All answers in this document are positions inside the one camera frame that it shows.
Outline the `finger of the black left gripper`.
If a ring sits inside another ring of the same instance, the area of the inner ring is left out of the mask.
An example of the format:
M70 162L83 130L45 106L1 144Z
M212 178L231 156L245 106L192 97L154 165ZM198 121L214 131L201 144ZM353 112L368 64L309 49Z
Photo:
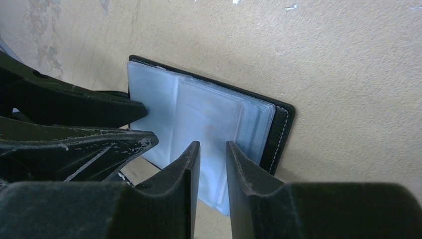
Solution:
M0 115L19 110L41 125L120 128L148 115L143 103L118 91L93 91L43 75L0 54Z
M106 181L158 144L150 131L0 119L0 180Z

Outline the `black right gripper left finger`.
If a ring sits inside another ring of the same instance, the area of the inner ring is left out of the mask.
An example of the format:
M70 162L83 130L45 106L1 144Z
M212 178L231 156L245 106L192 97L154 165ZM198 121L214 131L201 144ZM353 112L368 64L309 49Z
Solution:
M19 182L0 195L3 239L191 239L200 143L130 186L124 182Z

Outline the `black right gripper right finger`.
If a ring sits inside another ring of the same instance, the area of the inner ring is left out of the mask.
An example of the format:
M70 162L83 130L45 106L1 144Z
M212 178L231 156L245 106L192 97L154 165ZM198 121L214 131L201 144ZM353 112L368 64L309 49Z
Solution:
M422 208L395 183L284 183L226 144L235 239L419 239Z

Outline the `black leather card holder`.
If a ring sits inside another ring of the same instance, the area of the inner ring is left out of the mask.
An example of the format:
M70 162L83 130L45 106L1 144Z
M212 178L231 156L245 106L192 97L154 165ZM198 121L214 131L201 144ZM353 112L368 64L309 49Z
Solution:
M229 215L228 141L275 174L295 118L293 105L136 55L129 57L127 73L130 99L148 111L129 127L159 140L144 159L163 169L198 141L198 197L209 207Z

